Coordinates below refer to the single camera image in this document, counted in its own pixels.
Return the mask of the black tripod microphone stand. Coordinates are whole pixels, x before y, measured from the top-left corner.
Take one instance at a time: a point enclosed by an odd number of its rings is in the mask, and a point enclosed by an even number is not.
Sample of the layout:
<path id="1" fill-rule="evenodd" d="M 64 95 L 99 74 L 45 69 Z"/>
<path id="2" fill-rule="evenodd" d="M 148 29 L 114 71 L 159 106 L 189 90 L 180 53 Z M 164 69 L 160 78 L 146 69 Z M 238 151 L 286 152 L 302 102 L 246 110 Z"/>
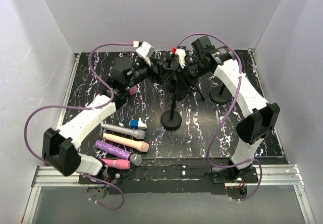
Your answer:
<path id="1" fill-rule="evenodd" d="M 191 92 L 191 93 L 193 93 L 193 92 L 197 92 L 197 93 L 200 95 L 201 100 L 202 100 L 202 101 L 205 101 L 205 97 L 202 95 L 202 92 L 201 92 L 201 90 L 199 89 L 199 86 L 198 86 L 198 80 L 197 80 L 197 81 L 195 81 L 194 83 L 192 83 L 192 84 L 189 86 L 189 89 L 190 89 L 190 91 L 189 91 L 189 92 Z"/>

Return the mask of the black round-base stand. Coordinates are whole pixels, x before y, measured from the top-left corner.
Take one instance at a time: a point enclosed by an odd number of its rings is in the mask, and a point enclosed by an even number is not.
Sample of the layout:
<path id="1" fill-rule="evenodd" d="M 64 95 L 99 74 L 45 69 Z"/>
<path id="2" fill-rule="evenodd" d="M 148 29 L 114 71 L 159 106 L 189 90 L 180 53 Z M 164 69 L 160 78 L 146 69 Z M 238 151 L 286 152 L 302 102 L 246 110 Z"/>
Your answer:
<path id="1" fill-rule="evenodd" d="M 226 85 L 217 77 L 214 77 L 214 86 L 209 92 L 209 98 L 216 104 L 226 104 L 232 99 L 232 95 Z"/>
<path id="2" fill-rule="evenodd" d="M 179 129 L 179 127 L 181 126 L 181 123 L 182 123 L 181 115 L 177 111 L 175 111 L 176 102 L 177 102 L 176 96 L 175 96 L 175 92 L 177 89 L 177 83 L 178 83 L 178 81 L 175 79 L 171 79 L 167 83 L 167 90 L 172 94 L 171 109 L 163 112 L 163 114 L 160 117 L 160 122 L 161 122 L 162 126 L 166 130 L 170 130 L 170 131 L 175 131 L 175 130 Z"/>

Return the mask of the silver microphone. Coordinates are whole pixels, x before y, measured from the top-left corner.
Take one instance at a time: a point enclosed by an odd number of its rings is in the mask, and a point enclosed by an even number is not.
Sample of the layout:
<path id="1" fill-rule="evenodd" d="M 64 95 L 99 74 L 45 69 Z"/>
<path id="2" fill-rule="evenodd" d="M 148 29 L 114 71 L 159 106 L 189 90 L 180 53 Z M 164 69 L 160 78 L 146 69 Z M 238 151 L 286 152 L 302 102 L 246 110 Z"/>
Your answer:
<path id="1" fill-rule="evenodd" d="M 132 137 L 139 139 L 139 140 L 143 140 L 146 135 L 145 131 L 140 130 L 140 129 L 124 128 L 124 127 L 111 125 L 111 124 L 100 124 L 100 127 L 105 130 L 109 130 L 109 131 L 117 132 L 120 134 L 132 136 Z"/>

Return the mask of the beige microphone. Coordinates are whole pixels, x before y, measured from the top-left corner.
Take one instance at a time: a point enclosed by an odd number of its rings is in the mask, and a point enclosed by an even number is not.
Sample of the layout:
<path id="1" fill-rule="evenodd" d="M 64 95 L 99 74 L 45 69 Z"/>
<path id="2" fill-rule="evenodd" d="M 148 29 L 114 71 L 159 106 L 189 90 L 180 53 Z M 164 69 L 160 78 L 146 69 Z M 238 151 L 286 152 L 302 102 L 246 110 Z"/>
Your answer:
<path id="1" fill-rule="evenodd" d="M 107 134 L 107 133 L 103 134 L 103 138 L 108 141 L 112 141 L 118 144 L 122 144 L 124 146 L 134 148 L 140 152 L 147 152 L 149 150 L 149 144 L 144 141 L 135 141 L 135 140 L 131 140 L 128 138 L 116 136 L 113 134 Z"/>

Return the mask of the purple glitter microphone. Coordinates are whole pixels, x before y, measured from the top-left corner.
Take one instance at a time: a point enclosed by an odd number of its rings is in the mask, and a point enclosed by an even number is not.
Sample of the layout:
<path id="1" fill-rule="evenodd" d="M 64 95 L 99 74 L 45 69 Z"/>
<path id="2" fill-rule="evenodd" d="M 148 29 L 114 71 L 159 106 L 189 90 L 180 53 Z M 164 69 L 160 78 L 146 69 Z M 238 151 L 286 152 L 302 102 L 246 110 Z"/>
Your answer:
<path id="1" fill-rule="evenodd" d="M 118 148 L 114 145 L 105 143 L 103 141 L 99 141 L 99 140 L 96 141 L 96 143 L 94 144 L 94 147 L 96 147 L 106 153 L 112 154 L 116 157 L 119 157 L 121 159 L 128 160 L 133 165 L 139 166 L 142 163 L 141 155 L 126 151 L 124 149 Z"/>

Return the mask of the pink plastic microphone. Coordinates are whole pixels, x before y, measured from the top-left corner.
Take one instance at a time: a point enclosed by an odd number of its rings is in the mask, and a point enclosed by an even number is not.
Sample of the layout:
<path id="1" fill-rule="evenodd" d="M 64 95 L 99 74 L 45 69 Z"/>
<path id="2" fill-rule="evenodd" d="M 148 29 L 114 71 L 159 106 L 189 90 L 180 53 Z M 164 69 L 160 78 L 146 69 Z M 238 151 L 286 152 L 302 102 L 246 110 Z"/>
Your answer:
<path id="1" fill-rule="evenodd" d="M 119 170 L 128 170 L 131 166 L 131 163 L 124 159 L 101 159 L 101 161 L 106 166 Z"/>

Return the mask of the black tripod shock-mount stand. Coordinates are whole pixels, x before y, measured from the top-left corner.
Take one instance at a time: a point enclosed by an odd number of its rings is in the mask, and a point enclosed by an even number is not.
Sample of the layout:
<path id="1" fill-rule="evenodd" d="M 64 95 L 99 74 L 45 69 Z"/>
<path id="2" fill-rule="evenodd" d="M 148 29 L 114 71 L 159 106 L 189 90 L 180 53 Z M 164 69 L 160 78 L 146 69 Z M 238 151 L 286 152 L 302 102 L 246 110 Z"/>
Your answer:
<path id="1" fill-rule="evenodd" d="M 175 54 L 169 55 L 168 58 L 166 58 L 165 63 L 166 63 L 166 68 L 174 70 L 175 68 L 172 66 L 173 62 L 176 62 L 177 56 Z"/>

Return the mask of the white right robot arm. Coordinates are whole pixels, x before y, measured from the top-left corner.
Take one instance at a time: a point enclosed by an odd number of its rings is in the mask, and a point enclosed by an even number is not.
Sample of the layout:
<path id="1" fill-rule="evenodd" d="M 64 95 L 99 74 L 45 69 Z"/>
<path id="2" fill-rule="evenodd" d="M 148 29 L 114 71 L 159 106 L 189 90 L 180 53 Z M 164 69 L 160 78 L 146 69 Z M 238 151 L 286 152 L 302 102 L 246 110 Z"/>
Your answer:
<path id="1" fill-rule="evenodd" d="M 243 73 L 237 53 L 227 43 L 215 48 L 211 37 L 210 34 L 200 33 L 199 38 L 191 44 L 197 59 L 190 65 L 185 62 L 183 49 L 175 47 L 172 54 L 177 57 L 187 81 L 211 72 L 233 96 L 232 105 L 240 107 L 243 120 L 236 126 L 239 136 L 236 150 L 227 166 L 217 166 L 233 182 L 240 182 L 251 169 L 259 145 L 273 130 L 280 107 L 277 103 L 269 103 L 253 87 Z"/>

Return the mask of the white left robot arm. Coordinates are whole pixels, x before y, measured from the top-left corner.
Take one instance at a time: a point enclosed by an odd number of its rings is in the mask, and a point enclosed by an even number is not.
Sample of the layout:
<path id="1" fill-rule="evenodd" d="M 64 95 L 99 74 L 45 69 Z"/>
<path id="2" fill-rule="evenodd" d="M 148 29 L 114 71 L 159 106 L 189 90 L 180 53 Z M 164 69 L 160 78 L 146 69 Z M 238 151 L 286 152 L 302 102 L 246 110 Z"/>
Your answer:
<path id="1" fill-rule="evenodd" d="M 43 136 L 42 157 L 64 176 L 75 172 L 89 174 L 98 184 L 107 179 L 107 171 L 100 160 L 78 152 L 83 140 L 105 118 L 114 114 L 130 96 L 130 88 L 149 78 L 159 84 L 166 82 L 172 74 L 156 58 L 151 58 L 151 65 L 143 59 L 132 64 L 128 57 L 117 59 L 110 75 L 104 80 L 112 88 L 112 93 L 103 90 L 88 106 L 68 123 L 58 129 L 49 128 Z"/>

